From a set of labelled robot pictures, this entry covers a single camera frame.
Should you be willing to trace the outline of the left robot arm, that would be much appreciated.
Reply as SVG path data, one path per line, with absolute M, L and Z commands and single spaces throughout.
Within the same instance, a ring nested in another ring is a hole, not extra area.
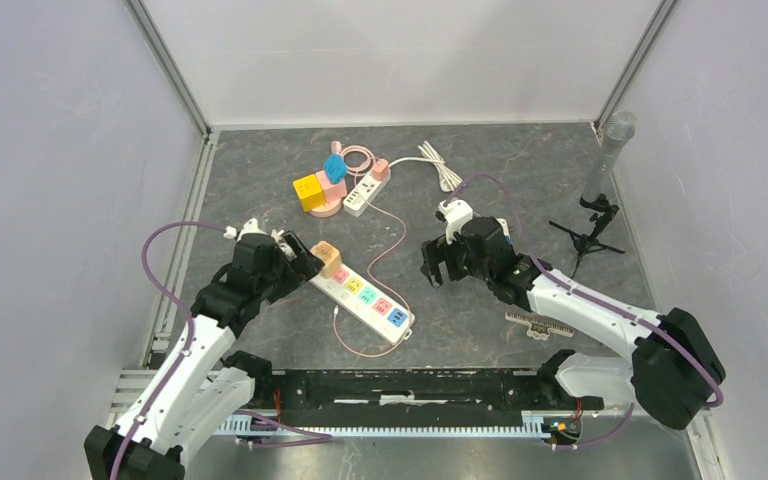
M 316 277 L 324 263 L 292 231 L 236 232 L 229 263 L 196 295 L 181 337 L 149 385 L 109 428 L 84 441 L 93 479 L 182 479 L 190 461 L 238 408 L 262 407 L 274 394 L 269 361 L 237 351 L 204 384 L 265 303 Z

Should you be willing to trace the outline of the tan cube adapter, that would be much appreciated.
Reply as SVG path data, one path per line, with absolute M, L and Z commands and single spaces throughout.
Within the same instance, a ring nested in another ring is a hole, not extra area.
M 311 249 L 311 253 L 322 261 L 323 267 L 319 275 L 323 278 L 332 278 L 342 266 L 340 251 L 325 240 L 320 240 Z

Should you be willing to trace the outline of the white square plug adapter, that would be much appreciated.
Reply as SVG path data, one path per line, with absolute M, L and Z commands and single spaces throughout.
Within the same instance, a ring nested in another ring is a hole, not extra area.
M 497 217 L 496 220 L 497 220 L 497 222 L 500 224 L 500 226 L 502 228 L 504 237 L 507 239 L 508 242 L 510 242 L 511 241 L 511 235 L 510 235 L 510 230 L 509 230 L 509 226 L 508 226 L 507 221 L 504 218 L 499 218 L 499 217 Z

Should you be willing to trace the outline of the large white power strip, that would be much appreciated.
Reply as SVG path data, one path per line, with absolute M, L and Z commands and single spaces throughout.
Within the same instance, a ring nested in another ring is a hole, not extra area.
M 408 307 L 345 264 L 332 276 L 319 274 L 310 283 L 391 345 L 410 337 L 415 315 Z

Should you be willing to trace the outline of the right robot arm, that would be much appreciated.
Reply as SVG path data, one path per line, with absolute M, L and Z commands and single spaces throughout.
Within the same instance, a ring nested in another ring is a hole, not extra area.
M 493 217 L 468 220 L 424 242 L 420 252 L 420 270 L 432 286 L 476 278 L 502 303 L 564 323 L 612 351 L 595 357 L 563 349 L 545 361 L 537 392 L 551 408 L 581 397 L 617 400 L 682 430 L 701 410 L 724 402 L 725 368 L 697 319 L 681 308 L 659 313 L 577 283 L 516 252 Z

